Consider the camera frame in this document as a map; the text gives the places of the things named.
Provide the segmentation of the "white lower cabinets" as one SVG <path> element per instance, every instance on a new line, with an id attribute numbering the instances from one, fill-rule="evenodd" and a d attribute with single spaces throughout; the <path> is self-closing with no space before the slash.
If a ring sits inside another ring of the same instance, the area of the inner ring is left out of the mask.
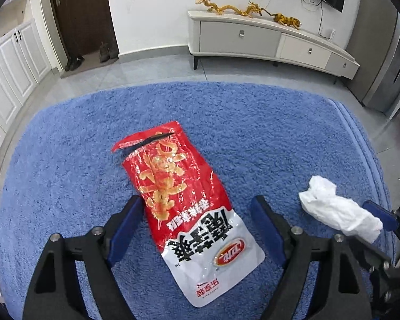
<path id="1" fill-rule="evenodd" d="M 23 104 L 51 69 L 34 19 L 0 38 L 0 149 Z"/>

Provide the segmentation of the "white grey TV cabinet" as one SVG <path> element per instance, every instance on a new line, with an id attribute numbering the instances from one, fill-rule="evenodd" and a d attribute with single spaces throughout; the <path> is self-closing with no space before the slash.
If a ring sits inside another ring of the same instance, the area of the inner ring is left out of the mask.
<path id="1" fill-rule="evenodd" d="M 360 64 L 319 36 L 267 19 L 189 11 L 189 52 L 195 58 L 227 56 L 293 64 L 353 79 Z"/>

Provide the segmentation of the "grey double door refrigerator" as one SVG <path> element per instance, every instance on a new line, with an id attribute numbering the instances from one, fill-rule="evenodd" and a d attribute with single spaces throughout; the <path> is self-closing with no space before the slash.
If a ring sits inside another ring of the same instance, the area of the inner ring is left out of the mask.
<path id="1" fill-rule="evenodd" d="M 391 116 L 400 100 L 400 12 L 390 0 L 361 0 L 347 52 L 360 65 L 346 83 L 362 106 Z"/>

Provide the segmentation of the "white router box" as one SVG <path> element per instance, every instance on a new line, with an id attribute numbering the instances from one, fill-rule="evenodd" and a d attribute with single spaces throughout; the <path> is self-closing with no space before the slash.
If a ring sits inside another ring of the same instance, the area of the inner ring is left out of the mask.
<path id="1" fill-rule="evenodd" d="M 335 35 L 335 29 L 331 29 L 331 30 L 329 31 L 328 40 L 329 40 L 329 41 L 333 41 L 334 35 Z"/>

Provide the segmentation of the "brown entrance door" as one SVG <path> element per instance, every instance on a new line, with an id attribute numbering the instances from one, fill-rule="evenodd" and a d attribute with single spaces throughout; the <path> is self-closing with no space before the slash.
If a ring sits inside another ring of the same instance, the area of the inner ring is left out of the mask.
<path id="1" fill-rule="evenodd" d="M 101 43 L 118 49 L 109 0 L 51 0 L 68 58 L 97 52 Z"/>

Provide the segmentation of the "golden dragon figurine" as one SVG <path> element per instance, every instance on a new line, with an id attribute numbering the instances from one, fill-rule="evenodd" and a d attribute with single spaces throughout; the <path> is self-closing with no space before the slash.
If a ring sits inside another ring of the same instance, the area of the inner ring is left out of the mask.
<path id="1" fill-rule="evenodd" d="M 262 16 L 262 8 L 259 7 L 259 5 L 254 2 L 249 2 L 247 8 L 245 8 L 245 9 L 239 9 L 230 4 L 226 4 L 226 5 L 223 5 L 220 7 L 216 3 L 211 2 L 210 0 L 196 0 L 195 4 L 197 4 L 197 5 L 202 4 L 205 7 L 207 7 L 208 12 L 214 12 L 218 15 L 224 15 L 224 13 L 227 10 L 230 10 L 230 11 L 233 11 L 234 14 L 240 15 L 242 17 L 252 18 L 254 14 L 258 14 L 259 16 Z"/>

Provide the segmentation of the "white tissue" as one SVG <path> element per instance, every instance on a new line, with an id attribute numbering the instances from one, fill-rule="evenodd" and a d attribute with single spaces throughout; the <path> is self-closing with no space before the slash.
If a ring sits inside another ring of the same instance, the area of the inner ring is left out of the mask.
<path id="1" fill-rule="evenodd" d="M 330 180 L 313 175 L 309 188 L 298 193 L 301 206 L 319 222 L 374 243 L 383 230 L 383 222 L 352 199 L 338 196 L 337 186 Z"/>

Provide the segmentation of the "black shoes pair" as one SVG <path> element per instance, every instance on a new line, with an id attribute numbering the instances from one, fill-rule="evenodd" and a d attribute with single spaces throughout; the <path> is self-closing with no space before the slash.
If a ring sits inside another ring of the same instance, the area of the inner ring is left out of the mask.
<path id="1" fill-rule="evenodd" d="M 65 71 L 75 71 L 84 62 L 83 56 L 71 56 L 65 66 Z"/>

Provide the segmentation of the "golden tiger figurine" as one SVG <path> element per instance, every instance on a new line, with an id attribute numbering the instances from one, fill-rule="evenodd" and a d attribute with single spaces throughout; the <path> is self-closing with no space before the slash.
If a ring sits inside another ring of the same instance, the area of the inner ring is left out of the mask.
<path id="1" fill-rule="evenodd" d="M 269 16 L 272 17 L 272 19 L 284 26 L 287 27 L 294 27 L 297 30 L 300 30 L 301 28 L 301 22 L 299 19 L 295 18 L 295 17 L 287 17 L 282 13 L 270 13 L 268 12 L 266 9 L 262 8 L 263 12 L 266 12 Z"/>

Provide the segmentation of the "brown shoes pair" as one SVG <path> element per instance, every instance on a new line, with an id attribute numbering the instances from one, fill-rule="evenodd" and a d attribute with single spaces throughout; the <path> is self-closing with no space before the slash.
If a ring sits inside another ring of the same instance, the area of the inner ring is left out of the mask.
<path id="1" fill-rule="evenodd" d="M 108 43 L 101 43 L 99 47 L 99 62 L 105 63 L 111 59 L 118 58 L 118 49 L 114 45 L 109 45 Z"/>

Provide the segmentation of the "red white snack bag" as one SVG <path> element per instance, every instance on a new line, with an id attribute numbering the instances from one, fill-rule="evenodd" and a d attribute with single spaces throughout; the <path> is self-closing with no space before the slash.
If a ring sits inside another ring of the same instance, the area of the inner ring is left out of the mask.
<path id="1" fill-rule="evenodd" d="M 189 303 L 201 308 L 254 271 L 265 253 L 214 170 L 177 121 L 116 142 L 144 200 L 151 236 Z"/>

